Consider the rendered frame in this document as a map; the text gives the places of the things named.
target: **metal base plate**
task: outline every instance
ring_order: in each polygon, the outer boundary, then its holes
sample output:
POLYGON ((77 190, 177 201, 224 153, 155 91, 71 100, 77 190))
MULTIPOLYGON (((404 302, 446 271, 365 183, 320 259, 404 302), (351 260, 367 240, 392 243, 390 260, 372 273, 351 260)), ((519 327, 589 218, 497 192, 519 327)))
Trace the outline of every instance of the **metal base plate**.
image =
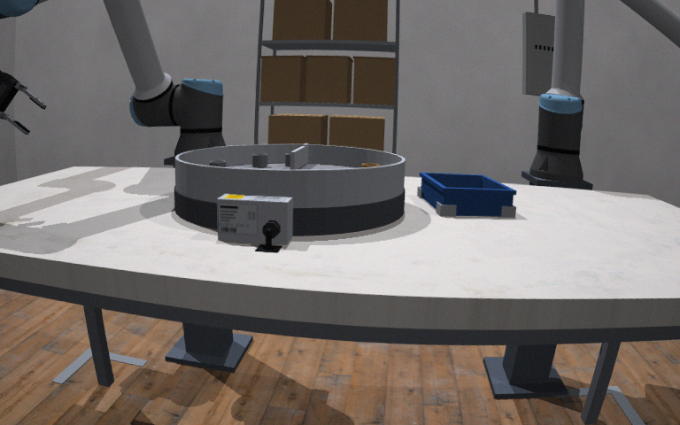
POLYGON ((530 173, 523 171, 522 178, 530 182, 531 186, 553 186, 555 188, 570 188, 570 189, 587 189, 593 190, 592 183, 588 183, 585 180, 579 182, 559 182, 555 180, 546 180, 540 177, 535 177, 530 175, 530 173))
POLYGON ((526 387, 511 385, 506 378, 506 372, 502 366, 503 357, 484 357, 483 364, 486 366, 486 375, 489 377, 489 385, 494 399, 508 398, 539 398, 539 397, 566 397, 569 395, 567 387, 559 378, 559 372, 552 367, 546 382, 538 382, 526 387))
POLYGON ((166 361, 186 366, 235 372, 246 351, 249 350, 252 341, 251 335, 234 333, 233 343, 230 345, 228 354, 225 357, 216 357, 208 354, 187 352, 186 343, 182 336, 174 345, 174 348, 166 355, 166 361))

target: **cardboard box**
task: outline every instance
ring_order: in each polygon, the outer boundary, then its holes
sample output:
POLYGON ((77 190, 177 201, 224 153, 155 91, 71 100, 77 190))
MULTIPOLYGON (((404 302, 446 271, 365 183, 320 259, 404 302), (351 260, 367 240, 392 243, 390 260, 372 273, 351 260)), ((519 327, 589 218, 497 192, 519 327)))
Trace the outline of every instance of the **cardboard box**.
POLYGON ((260 102, 304 102, 306 57, 263 56, 260 102))
POLYGON ((384 117, 329 117, 329 144, 384 151, 384 117))
POLYGON ((329 40, 329 0, 274 0, 273 40, 329 40))
POLYGON ((353 59, 353 103, 395 104, 395 58, 353 59))
POLYGON ((270 115, 267 144, 327 144, 327 115, 270 115))
POLYGON ((306 57, 306 102, 349 104, 353 59, 347 56, 306 57))
POLYGON ((335 0, 333 40, 387 41, 387 0, 335 0))

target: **blue tray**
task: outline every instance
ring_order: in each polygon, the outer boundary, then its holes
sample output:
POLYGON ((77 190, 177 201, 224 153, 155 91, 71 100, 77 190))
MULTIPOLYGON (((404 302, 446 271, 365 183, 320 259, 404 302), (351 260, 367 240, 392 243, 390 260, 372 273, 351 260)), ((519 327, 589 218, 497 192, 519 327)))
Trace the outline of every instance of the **blue tray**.
POLYGON ((512 200, 516 193, 485 175, 421 173, 419 196, 439 215, 514 217, 512 200))

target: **marble table surface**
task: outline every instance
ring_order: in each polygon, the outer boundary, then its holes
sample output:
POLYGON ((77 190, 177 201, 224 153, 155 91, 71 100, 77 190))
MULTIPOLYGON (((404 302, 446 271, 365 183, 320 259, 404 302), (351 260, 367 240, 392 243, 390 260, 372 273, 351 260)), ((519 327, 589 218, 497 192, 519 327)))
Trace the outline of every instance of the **marble table surface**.
POLYGON ((203 312, 343 326, 680 326, 680 208, 505 183, 514 218, 403 219, 282 251, 180 219, 173 168, 76 166, 0 186, 0 278, 203 312))

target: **shelf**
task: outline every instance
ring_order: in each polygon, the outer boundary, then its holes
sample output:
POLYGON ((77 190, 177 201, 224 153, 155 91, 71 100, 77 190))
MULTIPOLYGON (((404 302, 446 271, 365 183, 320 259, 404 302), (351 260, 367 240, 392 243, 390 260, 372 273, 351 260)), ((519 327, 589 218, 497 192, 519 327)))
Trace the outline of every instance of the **shelf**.
POLYGON ((259 106, 332 106, 341 108, 395 109, 392 104, 315 104, 311 102, 259 102, 259 106))
POLYGON ((360 42, 355 40, 267 40, 262 46, 272 50, 358 50, 396 51, 395 42, 360 42))

